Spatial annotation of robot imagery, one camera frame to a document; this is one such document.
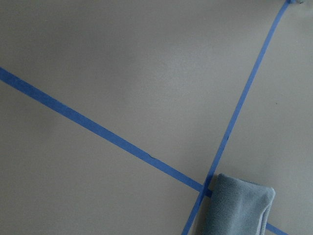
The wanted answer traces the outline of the pink and grey towel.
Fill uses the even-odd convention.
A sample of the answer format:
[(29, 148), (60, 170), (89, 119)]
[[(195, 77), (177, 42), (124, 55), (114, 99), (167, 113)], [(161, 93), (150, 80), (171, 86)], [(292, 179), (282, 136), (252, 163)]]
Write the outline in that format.
[(275, 198), (270, 187), (219, 174), (203, 235), (263, 235)]

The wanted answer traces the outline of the blue tape grid lines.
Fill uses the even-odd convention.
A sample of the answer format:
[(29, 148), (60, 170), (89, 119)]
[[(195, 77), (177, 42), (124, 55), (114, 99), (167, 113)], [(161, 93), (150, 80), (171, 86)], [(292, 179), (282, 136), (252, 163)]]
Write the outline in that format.
[(182, 182), (183, 184), (189, 186), (190, 188), (196, 190), (199, 194), (195, 201), (195, 204), (188, 216), (188, 219), (184, 225), (182, 230), (182, 234), (186, 235), (189, 233), (191, 226), (196, 218), (196, 215), (200, 209), (201, 203), (205, 196), (211, 197), (212, 191), (208, 188), (209, 184), (211, 183), (214, 173), (219, 165), (225, 147), (228, 143), (229, 137), (232, 133), (232, 130), (235, 126), (237, 118), (240, 114), (240, 111), (243, 107), (245, 99), (248, 95), (248, 92), (251, 88), (251, 85), (254, 81), (254, 78), (259, 70), (259, 67), (262, 63), (264, 55), (267, 51), (267, 48), (271, 42), (271, 39), (275, 33), (275, 30), (280, 23), (281, 18), (283, 17), (287, 8), (293, 4), (292, 0), (287, 0), (282, 5), (281, 9), (278, 11), (270, 29), (266, 36), (266, 39), (261, 47), (261, 50), (258, 54), (258, 57), (254, 63), (254, 66), (250, 72), (250, 75), (246, 81), (244, 89), (240, 95), (238, 103), (234, 109), (234, 112), (231, 116), (231, 119), (227, 125), (226, 131), (223, 135), (221, 143), (218, 147), (217, 153), (213, 159), (213, 162), (210, 166), (210, 169), (207, 173), (206, 179), (203, 184), (193, 180), (192, 178), (186, 176), (185, 174), (179, 172), (178, 170), (174, 169), (173, 167), (169, 166), (168, 164), (162, 162), (161, 160), (152, 157), (150, 154), (145, 152), (144, 150), (140, 149), (139, 147), (133, 145), (129, 141), (123, 139), (122, 137), (118, 136), (117, 134), (111, 132), (107, 128), (99, 125), (98, 123), (94, 122), (93, 120), (89, 119), (88, 117), (82, 115), (81, 113), (77, 112), (76, 110), (68, 107), (67, 105), (61, 103), (60, 101), (56, 100), (55, 98), (49, 96), (48, 94), (42, 92), (41, 90), (37, 89), (36, 87), (32, 86), (31, 84), (27, 83), (26, 81), (18, 78), (17, 76), (11, 74), (10, 72), (6, 71), (5, 69), (0, 70), (0, 79), (5, 84), (11, 86), (12, 88), (20, 91), (21, 93), (25, 94), (26, 96), (34, 99), (35, 101), (43, 104), (44, 106), (52, 109), (53, 111), (59, 113), (60, 115), (70, 119), (71, 121), (75, 122), (76, 124), (84, 127), (85, 129), (93, 132), (94, 134), (102, 137), (103, 139), (111, 142), (112, 144), (116, 145), (117, 147), (123, 149), (124, 151), (132, 154), (133, 156), (141, 159), (145, 163), (155, 167), (156, 169), (162, 171), (163, 173), (173, 177), (174, 179)]

